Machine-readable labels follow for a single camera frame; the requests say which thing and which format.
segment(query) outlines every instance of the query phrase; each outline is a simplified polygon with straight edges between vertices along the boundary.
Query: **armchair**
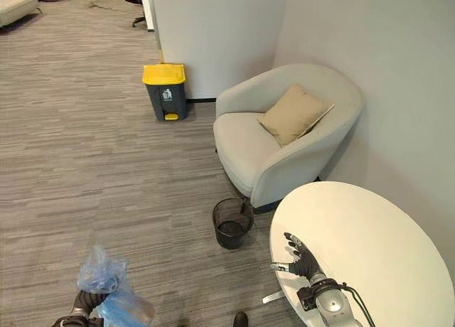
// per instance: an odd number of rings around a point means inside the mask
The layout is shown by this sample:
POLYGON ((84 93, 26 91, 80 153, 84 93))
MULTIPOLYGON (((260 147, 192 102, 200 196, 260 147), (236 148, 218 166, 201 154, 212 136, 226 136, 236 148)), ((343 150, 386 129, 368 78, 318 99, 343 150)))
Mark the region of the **armchair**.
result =
POLYGON ((215 144, 227 176, 253 208, 312 182, 328 163, 363 107, 358 88, 321 65, 292 64, 246 80, 216 99, 215 144), (335 107, 306 135, 281 147, 257 118, 299 83, 335 107))

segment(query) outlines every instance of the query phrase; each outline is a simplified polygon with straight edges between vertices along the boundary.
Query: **cable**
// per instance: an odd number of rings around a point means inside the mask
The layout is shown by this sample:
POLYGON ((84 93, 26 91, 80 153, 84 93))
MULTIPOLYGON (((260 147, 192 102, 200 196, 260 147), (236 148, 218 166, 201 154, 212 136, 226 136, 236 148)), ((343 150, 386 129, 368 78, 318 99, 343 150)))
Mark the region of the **cable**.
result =
POLYGON ((122 12, 122 13, 128 13, 126 11, 119 11, 118 9, 113 9, 112 7, 104 7, 104 6, 101 6, 101 5, 98 5, 96 4, 95 2, 91 1, 89 4, 88 4, 88 8, 89 9, 93 9, 93 8, 98 8, 98 9, 107 9, 108 11, 113 11, 113 12, 122 12))
POLYGON ((368 311, 367 306, 365 305, 365 302, 363 302, 362 298, 360 297, 360 294, 353 287, 348 286, 345 282, 343 282, 343 284, 340 285, 340 289, 343 289, 343 290, 346 290, 346 291, 350 292, 350 294, 354 298, 354 301, 358 304, 358 306, 362 310, 363 315, 365 315, 365 317, 367 319, 367 322, 370 325, 370 327, 376 327, 376 325, 375 325, 375 323, 373 321, 373 318, 371 317, 370 312, 368 311))

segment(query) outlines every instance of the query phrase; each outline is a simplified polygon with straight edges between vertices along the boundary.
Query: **chair leg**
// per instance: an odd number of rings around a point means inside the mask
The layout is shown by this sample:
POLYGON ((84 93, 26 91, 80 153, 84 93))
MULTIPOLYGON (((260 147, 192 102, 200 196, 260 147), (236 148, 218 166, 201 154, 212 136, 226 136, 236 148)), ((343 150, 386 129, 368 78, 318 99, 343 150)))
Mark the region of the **chair leg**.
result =
POLYGON ((135 18, 133 21, 133 27, 136 27, 136 24, 140 23, 141 21, 145 21, 145 16, 140 16, 139 18, 135 18))

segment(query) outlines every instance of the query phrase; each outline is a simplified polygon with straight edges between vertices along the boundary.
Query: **yellow lid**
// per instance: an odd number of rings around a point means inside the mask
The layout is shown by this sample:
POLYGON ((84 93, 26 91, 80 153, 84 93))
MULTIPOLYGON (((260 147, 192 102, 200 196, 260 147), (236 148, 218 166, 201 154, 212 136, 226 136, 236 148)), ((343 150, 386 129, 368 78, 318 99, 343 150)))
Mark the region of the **yellow lid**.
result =
POLYGON ((183 64, 155 64, 144 66, 142 82, 148 85, 172 85, 185 82, 183 64))

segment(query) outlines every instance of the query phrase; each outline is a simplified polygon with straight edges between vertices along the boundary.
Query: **shoe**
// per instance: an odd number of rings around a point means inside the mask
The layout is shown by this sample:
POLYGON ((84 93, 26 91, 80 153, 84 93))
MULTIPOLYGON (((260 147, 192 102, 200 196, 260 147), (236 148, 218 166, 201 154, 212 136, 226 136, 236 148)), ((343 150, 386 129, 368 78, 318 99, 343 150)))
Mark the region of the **shoe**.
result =
POLYGON ((239 311, 234 317, 234 327, 248 327, 248 315, 239 311))

